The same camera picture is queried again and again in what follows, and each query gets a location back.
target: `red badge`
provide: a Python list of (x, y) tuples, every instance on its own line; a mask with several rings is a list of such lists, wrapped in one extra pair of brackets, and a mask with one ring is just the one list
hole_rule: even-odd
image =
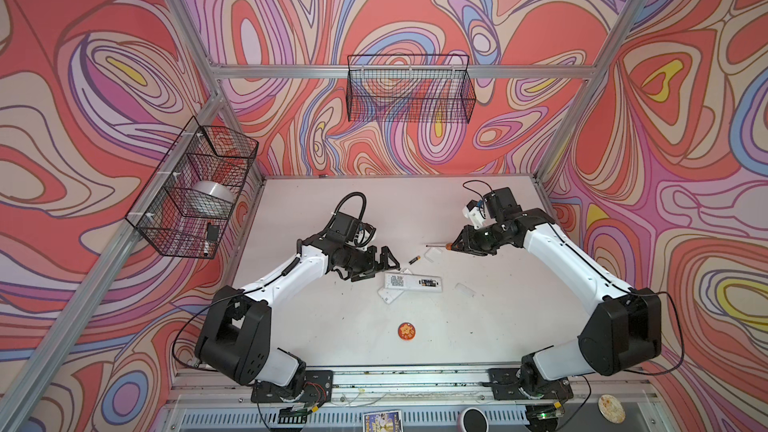
[(416, 336), (416, 327), (408, 322), (403, 322), (400, 327), (397, 328), (397, 334), (404, 341), (409, 341)]

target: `psychedelic wall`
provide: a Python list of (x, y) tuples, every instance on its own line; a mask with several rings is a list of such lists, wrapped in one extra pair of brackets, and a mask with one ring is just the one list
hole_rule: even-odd
[[(346, 64), (463, 52), (473, 64), (591, 64), (626, 0), (186, 0), (213, 62)], [(530, 173), (579, 80), (477, 80), (469, 125), (346, 120), (345, 80), (232, 80), (267, 175)]]
[(650, 0), (546, 189), (603, 266), (671, 293), (648, 371), (682, 430), (768, 430), (768, 0)]
[[(0, 0), (0, 394), (206, 98), (162, 0)], [(247, 199), (213, 261), (136, 247), (25, 430), (148, 427)]]

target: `wire basket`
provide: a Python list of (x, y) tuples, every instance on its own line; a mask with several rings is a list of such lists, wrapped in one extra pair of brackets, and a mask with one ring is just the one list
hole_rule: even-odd
[(464, 54), (357, 54), (347, 57), (351, 122), (464, 122), (475, 89)]
[[(235, 130), (197, 124), (159, 193), (145, 210), (130, 212), (126, 219), (161, 255), (215, 257), (258, 147)], [(217, 195), (205, 192), (206, 184), (216, 186)]]

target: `round coaster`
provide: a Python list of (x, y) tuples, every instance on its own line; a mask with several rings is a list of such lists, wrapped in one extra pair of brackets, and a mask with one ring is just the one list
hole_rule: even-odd
[(409, 341), (416, 336), (416, 328), (409, 322), (403, 322), (400, 327), (397, 328), (397, 334), (404, 341)]
[(603, 395), (598, 400), (598, 408), (600, 413), (614, 424), (621, 424), (624, 419), (627, 418), (624, 412), (624, 406), (621, 405), (619, 399), (613, 395)]

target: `white table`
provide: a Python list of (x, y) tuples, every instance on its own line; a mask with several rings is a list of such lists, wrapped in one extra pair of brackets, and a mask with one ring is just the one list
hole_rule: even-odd
[[(473, 177), (283, 178), (266, 182), (254, 226), (234, 280), (254, 282), (296, 251), (296, 240), (322, 230), (349, 192), (368, 197), (364, 222), (378, 229), (373, 245), (389, 245), (414, 274), (443, 277), (441, 294), (406, 292), (386, 304), (377, 291), (383, 274), (344, 282), (334, 272), (315, 281), (273, 312), (272, 344), (310, 366), (473, 364), (518, 361), (571, 340), (587, 315), (571, 291), (536, 257), (505, 245), (495, 257), (443, 250), (436, 263), (426, 244), (453, 242), (468, 220), (461, 210), (477, 196), (462, 188)], [(541, 207), (526, 176), (479, 177), (508, 186), (525, 208)], [(470, 185), (480, 193), (483, 184)], [(342, 208), (357, 216), (359, 198)], [(422, 259), (413, 265), (408, 261)], [(455, 290), (462, 283), (470, 298)], [(416, 327), (403, 341), (400, 323)]]

